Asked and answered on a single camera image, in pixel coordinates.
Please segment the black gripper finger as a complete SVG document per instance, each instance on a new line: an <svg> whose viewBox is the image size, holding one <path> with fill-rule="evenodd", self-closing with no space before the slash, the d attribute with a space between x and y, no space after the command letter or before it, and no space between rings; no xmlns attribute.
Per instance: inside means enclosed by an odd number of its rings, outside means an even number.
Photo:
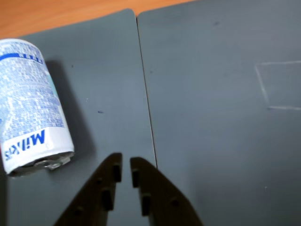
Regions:
<svg viewBox="0 0 301 226"><path fill-rule="evenodd" d="M77 193L56 226L105 226L122 178L122 154L109 155Z"/></svg>
<svg viewBox="0 0 301 226"><path fill-rule="evenodd" d="M186 196L142 157L130 159L132 184L138 189L142 216L151 226L202 226Z"/></svg>

